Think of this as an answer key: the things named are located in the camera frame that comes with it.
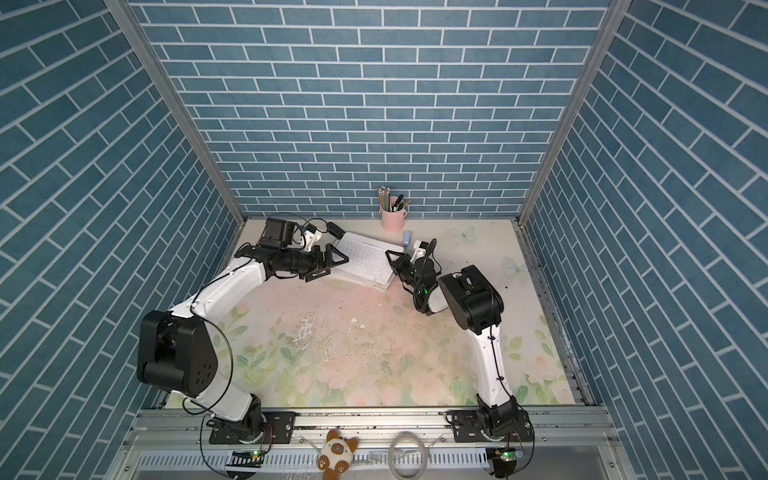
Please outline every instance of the cat plush toy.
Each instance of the cat plush toy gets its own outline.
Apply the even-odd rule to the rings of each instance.
[[[349,470],[357,439],[342,439],[338,430],[326,435],[326,444],[320,449],[317,468],[323,472],[323,480],[338,480],[339,473]]]

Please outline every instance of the white keyboard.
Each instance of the white keyboard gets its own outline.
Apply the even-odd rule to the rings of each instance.
[[[349,257],[349,262],[333,268],[332,273],[352,277],[348,280],[374,286],[379,290],[386,289],[393,276],[392,267],[389,266],[384,252],[403,251],[399,245],[363,237],[357,233],[345,233],[344,237],[336,242],[336,248]]]

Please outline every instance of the pencil holder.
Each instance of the pencil holder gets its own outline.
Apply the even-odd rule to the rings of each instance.
[[[391,199],[392,204],[396,202],[395,198]],[[396,212],[388,212],[379,207],[379,212],[382,214],[382,229],[387,233],[400,233],[406,226],[406,212],[405,208]]]

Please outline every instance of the blue brick wall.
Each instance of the blue brick wall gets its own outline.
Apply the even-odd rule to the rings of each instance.
[[[103,475],[234,224],[101,0],[0,1],[0,478]]]
[[[768,5],[634,0],[527,230],[645,478],[768,478]]]
[[[257,3],[131,2],[249,215],[513,217],[609,0]]]

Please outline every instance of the wire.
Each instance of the wire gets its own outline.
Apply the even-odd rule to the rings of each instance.
[[[494,348],[494,346],[493,346],[493,341],[496,339],[496,337],[493,336],[493,325],[491,325],[489,327],[488,332],[491,334],[491,336],[488,337],[488,339],[491,340],[491,352],[493,352],[493,364],[496,367],[496,375],[497,375],[496,379],[498,380],[499,383],[502,384],[502,388],[504,389],[504,393],[506,393],[507,396],[509,397],[509,399],[512,400],[514,397],[507,390],[507,387],[504,386],[504,377],[502,376],[502,371],[498,367],[498,360],[496,360],[496,348]]]
[[[301,220],[304,220],[304,223],[309,223],[309,220],[307,220],[305,217],[302,217],[299,214],[295,214],[294,212],[274,212],[270,214],[270,217],[275,217],[276,215],[293,215],[294,217],[298,217]]]
[[[416,472],[415,475],[411,475],[409,477],[404,477],[400,475],[400,473],[395,470],[395,447],[402,442],[403,440],[410,440],[414,442],[419,447],[419,453],[421,453],[422,456],[422,464],[419,467],[419,470]],[[427,447],[424,446],[424,442],[417,437],[416,435],[413,435],[411,432],[404,432],[400,435],[397,435],[394,440],[392,440],[392,444],[389,445],[389,451],[387,452],[387,465],[389,466],[389,473],[392,474],[394,478],[397,478],[397,480],[419,480],[424,475],[424,472],[427,471],[427,459],[429,458],[429,450]]]
[[[437,259],[435,258],[435,251],[434,250],[432,251],[432,259],[435,261],[435,263],[437,263],[437,266],[440,267],[440,270],[437,272],[437,275],[439,275],[440,273],[442,273],[442,265],[440,265],[440,262],[437,261]]]
[[[267,453],[272,451],[272,437],[275,434],[275,429],[272,428],[272,424],[268,423],[267,425],[270,426],[270,446],[266,447],[266,452],[262,453],[262,455],[266,455]],[[261,437],[261,445],[264,445],[263,435]]]
[[[525,455],[525,448],[523,448],[523,441],[520,440],[520,435],[515,431],[515,429],[509,429],[509,436],[507,437],[507,448],[509,448],[509,439],[512,437],[512,434],[515,434],[515,437],[517,438],[518,442],[520,442],[520,449],[523,451],[523,455]]]
[[[326,229],[325,230],[321,230],[320,228],[317,228],[317,225],[315,225],[314,223],[311,223],[312,220],[320,220],[321,222],[324,222],[325,225],[326,225]],[[307,224],[313,225],[315,228],[317,228],[317,231],[319,231],[320,233],[328,233],[328,220],[325,220],[325,219],[320,218],[320,217],[314,217],[314,218],[310,218],[309,220],[307,220],[306,223],[304,224],[304,226],[306,227]]]
[[[200,456],[203,457],[203,463],[205,463],[205,466],[207,466],[209,470],[211,470],[213,473],[217,475],[221,475],[224,478],[228,478],[229,480],[232,480],[232,477],[230,477],[228,474],[221,473],[218,470],[216,470],[214,467],[210,466],[210,463],[208,463],[208,459],[205,458],[205,454],[203,453],[203,425],[205,425],[205,417],[207,416],[208,415],[203,415],[203,421],[200,422],[200,438],[198,439],[198,442],[197,442],[197,445],[200,447]]]
[[[437,288],[437,283],[433,283],[432,285],[429,285],[427,287],[427,296],[424,297],[424,300],[422,303],[421,300],[417,300],[422,298],[421,296],[421,290],[424,284],[424,265],[427,263],[427,260],[429,260],[429,257],[431,256],[433,259],[435,258],[435,245],[437,244],[436,240],[432,240],[429,242],[429,246],[427,247],[427,251],[425,252],[425,256],[421,258],[422,266],[419,269],[419,276],[417,277],[418,282],[413,286],[413,307],[416,309],[417,312],[426,313],[426,310],[429,308],[429,295],[431,295],[431,292]]]
[[[301,247],[300,248],[286,248],[285,250],[295,250],[295,251],[299,251],[300,252],[301,250],[304,250],[304,248],[306,248],[306,237],[304,236],[303,228],[304,227],[299,227],[299,228],[296,229],[301,234]],[[294,242],[294,243],[299,243],[299,242],[296,242],[296,239],[294,239],[293,237],[291,237],[291,241]]]
[[[240,245],[240,246],[239,246],[237,249],[239,250],[239,249],[241,249],[241,248],[245,247],[246,245],[250,245],[250,243],[248,243],[248,242],[246,242],[246,243],[243,243],[243,244],[242,244],[242,245]],[[208,324],[209,324],[209,325],[211,325],[213,328],[215,328],[215,329],[216,329],[216,330],[219,332],[219,334],[221,335],[221,337],[224,339],[224,342],[227,344],[227,350],[229,350],[229,354],[230,354],[230,377],[227,379],[227,385],[224,387],[224,391],[221,393],[221,396],[220,396],[220,397],[219,397],[219,398],[216,400],[216,402],[214,402],[213,404],[211,404],[211,406],[209,406],[209,407],[204,407],[204,406],[202,406],[202,405],[198,405],[197,403],[195,403],[195,401],[194,401],[194,400],[190,400],[192,403],[194,403],[195,405],[197,405],[197,406],[199,406],[200,408],[202,408],[202,410],[200,410],[199,412],[190,412],[190,411],[189,411],[189,409],[187,408],[187,400],[188,400],[188,397],[184,397],[184,400],[182,400],[182,401],[181,401],[181,408],[182,408],[182,409],[184,409],[184,411],[185,411],[185,412],[186,412],[188,415],[200,415],[200,414],[202,414],[202,413],[205,413],[205,412],[211,412],[211,411],[212,411],[211,409],[212,409],[214,406],[218,405],[218,403],[219,403],[219,402],[221,402],[221,400],[222,400],[222,399],[224,398],[224,396],[227,394],[227,390],[229,390],[229,389],[230,389],[230,385],[232,384],[232,377],[234,376],[234,373],[235,373],[235,371],[234,371],[234,367],[235,367],[235,356],[234,356],[234,354],[232,353],[232,346],[230,345],[230,341],[229,341],[229,339],[227,338],[227,336],[226,336],[226,335],[224,335],[224,332],[223,332],[223,331],[221,331],[221,328],[219,328],[219,326],[218,326],[216,323],[213,323],[213,322],[211,322],[209,319],[207,319],[207,318],[203,317],[203,316],[202,316],[202,315],[200,315],[199,313],[195,313],[195,311],[194,311],[194,304],[195,304],[195,302],[197,302],[197,298],[198,298],[198,297],[200,297],[200,294],[201,294],[203,291],[205,291],[205,289],[206,289],[206,288],[208,288],[209,286],[211,286],[211,285],[213,285],[214,283],[218,282],[219,280],[222,280],[223,278],[227,278],[229,275],[231,275],[232,273],[235,273],[235,272],[237,272],[239,269],[241,269],[241,268],[243,268],[244,266],[248,265],[248,264],[249,264],[249,263],[251,263],[252,261],[253,261],[253,259],[252,259],[252,258],[249,258],[249,259],[248,259],[248,261],[247,261],[247,262],[245,262],[245,263],[243,263],[242,265],[240,265],[240,266],[238,266],[238,267],[235,267],[235,268],[234,268],[234,269],[232,269],[230,272],[227,272],[227,273],[225,273],[224,275],[218,276],[217,278],[214,278],[214,279],[213,279],[213,280],[211,280],[210,282],[208,282],[208,283],[206,283],[205,285],[203,285],[203,287],[202,287],[202,288],[200,288],[200,289],[197,291],[197,293],[195,293],[195,296],[193,297],[193,299],[192,299],[192,302],[190,303],[190,313],[191,313],[192,315],[195,315],[195,316],[197,316],[198,318],[200,318],[201,320],[203,320],[205,323],[208,323]]]
[[[525,414],[526,414],[526,415],[528,414],[528,411],[526,411],[526,410],[524,410],[524,409],[520,409],[520,410],[522,410],[523,412],[525,412]],[[515,473],[519,473],[519,472],[522,472],[523,470],[525,470],[525,469],[526,469],[526,468],[527,468],[527,467],[528,467],[528,466],[531,464],[531,460],[533,460],[533,452],[535,452],[535,451],[536,451],[536,434],[534,433],[534,435],[533,435],[533,443],[531,444],[531,456],[529,456],[529,457],[528,457],[528,461],[525,463],[525,465],[523,465],[523,466],[522,466],[522,468],[520,468],[520,469],[519,469],[518,471],[516,471]]]

